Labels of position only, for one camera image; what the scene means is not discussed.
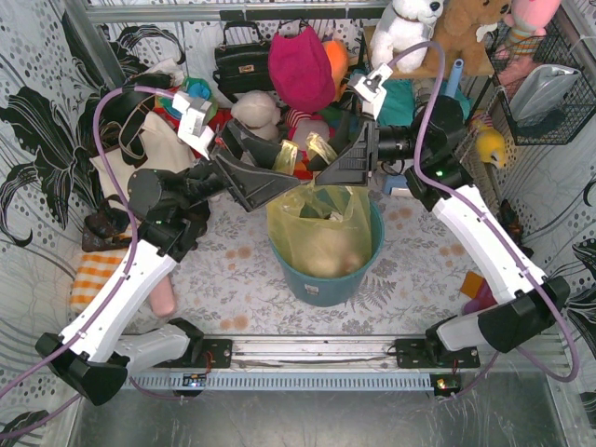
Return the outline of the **yellow trash bag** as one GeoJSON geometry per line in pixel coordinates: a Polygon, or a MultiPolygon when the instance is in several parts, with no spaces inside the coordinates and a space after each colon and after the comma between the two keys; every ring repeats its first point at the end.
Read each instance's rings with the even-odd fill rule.
{"type": "Polygon", "coordinates": [[[371,203],[362,186],[303,183],[266,206],[268,236],[290,267],[341,278],[373,256],[371,203]]]}

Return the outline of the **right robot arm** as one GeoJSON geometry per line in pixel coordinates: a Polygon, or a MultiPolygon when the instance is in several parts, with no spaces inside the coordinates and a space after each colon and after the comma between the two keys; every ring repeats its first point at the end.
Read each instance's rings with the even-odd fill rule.
{"type": "Polygon", "coordinates": [[[318,185],[364,186],[379,163],[411,159],[405,178],[413,197],[452,231],[481,270],[494,303],[428,329],[407,358],[410,367],[422,361],[431,367],[463,366],[462,357],[479,345],[508,353],[564,323],[568,283],[533,264],[488,210],[454,154],[463,130],[459,102],[440,95],[409,127],[382,128],[364,116],[352,142],[307,165],[318,185]]]}

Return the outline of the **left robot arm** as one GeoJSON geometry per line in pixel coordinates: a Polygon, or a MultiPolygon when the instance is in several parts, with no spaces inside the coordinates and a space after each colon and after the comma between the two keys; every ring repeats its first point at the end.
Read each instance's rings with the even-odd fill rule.
{"type": "Polygon", "coordinates": [[[129,209],[141,221],[120,265],[90,305],[60,333],[44,333],[35,349],[64,383],[96,406],[134,373],[161,364],[206,366],[204,334],[174,318],[158,330],[124,330],[151,291],[207,231],[207,201],[229,193],[247,212],[299,185],[277,167],[291,142],[264,140],[237,120],[207,138],[208,155],[180,172],[139,169],[129,178],[129,209]]]}

